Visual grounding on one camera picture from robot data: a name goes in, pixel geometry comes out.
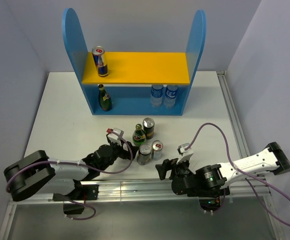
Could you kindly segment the black gold can front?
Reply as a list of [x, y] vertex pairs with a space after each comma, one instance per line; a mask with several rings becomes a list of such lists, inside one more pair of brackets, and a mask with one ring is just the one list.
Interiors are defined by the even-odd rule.
[[150, 161], [151, 155], [152, 155], [151, 145], [148, 143], [143, 143], [140, 145], [138, 149], [138, 156], [136, 161], [141, 166], [146, 165]]

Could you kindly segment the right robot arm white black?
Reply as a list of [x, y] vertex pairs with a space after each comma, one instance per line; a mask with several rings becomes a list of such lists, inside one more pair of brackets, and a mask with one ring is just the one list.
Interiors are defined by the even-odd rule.
[[176, 195], [188, 197], [216, 198], [229, 195], [229, 185], [248, 176], [265, 172], [280, 175], [290, 172], [290, 161], [276, 142], [269, 143], [264, 150], [233, 163], [221, 162], [204, 166], [195, 172], [189, 169], [194, 151], [189, 143], [178, 147], [179, 158], [165, 159], [155, 166], [159, 179], [166, 178], [171, 171], [171, 189]]

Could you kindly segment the green glass bottle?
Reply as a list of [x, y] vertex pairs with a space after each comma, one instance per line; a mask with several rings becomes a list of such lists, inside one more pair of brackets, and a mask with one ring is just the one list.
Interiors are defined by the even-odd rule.
[[135, 131], [133, 132], [132, 140], [133, 144], [137, 147], [145, 143], [147, 140], [145, 132], [143, 131], [143, 126], [140, 123], [135, 125]]
[[109, 93], [105, 90], [103, 84], [99, 84], [98, 89], [99, 89], [98, 103], [103, 111], [108, 112], [112, 109], [111, 97]]

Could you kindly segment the blue silver energy drink can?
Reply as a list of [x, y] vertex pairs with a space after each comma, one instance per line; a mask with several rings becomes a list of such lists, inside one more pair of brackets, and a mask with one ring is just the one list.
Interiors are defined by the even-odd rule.
[[108, 75], [108, 64], [105, 55], [105, 49], [101, 46], [95, 46], [91, 50], [93, 60], [96, 66], [97, 74], [100, 77], [106, 77]]

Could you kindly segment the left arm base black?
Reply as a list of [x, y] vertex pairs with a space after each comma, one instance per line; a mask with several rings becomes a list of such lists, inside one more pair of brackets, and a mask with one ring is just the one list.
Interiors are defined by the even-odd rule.
[[[96, 209], [89, 205], [87, 201], [97, 200], [99, 193], [99, 185], [79, 185], [67, 195], [54, 193], [52, 200], [54, 202], [69, 202], [63, 204], [63, 213], [65, 217], [82, 221], [93, 218], [96, 215]], [[88, 217], [78, 217], [84, 210], [92, 210], [92, 215]]]

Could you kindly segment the black gold can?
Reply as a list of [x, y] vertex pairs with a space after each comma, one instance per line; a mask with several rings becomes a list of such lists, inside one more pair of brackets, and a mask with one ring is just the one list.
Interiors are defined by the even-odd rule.
[[155, 121], [152, 118], [146, 117], [142, 121], [142, 126], [146, 139], [152, 139], [155, 132]]
[[138, 156], [136, 161], [141, 166], [146, 165], [150, 161], [151, 155], [152, 155], [151, 145], [148, 143], [143, 143], [140, 145], [138, 149]]

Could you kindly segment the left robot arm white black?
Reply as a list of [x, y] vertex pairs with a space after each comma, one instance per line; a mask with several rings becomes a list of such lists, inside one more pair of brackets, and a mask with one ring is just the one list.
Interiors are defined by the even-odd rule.
[[47, 156], [44, 150], [37, 150], [18, 162], [8, 166], [3, 174], [6, 192], [13, 201], [26, 200], [37, 193], [60, 194], [71, 200], [83, 196], [82, 182], [91, 181], [107, 170], [117, 159], [131, 163], [139, 150], [129, 141], [108, 141], [86, 157], [61, 161]]

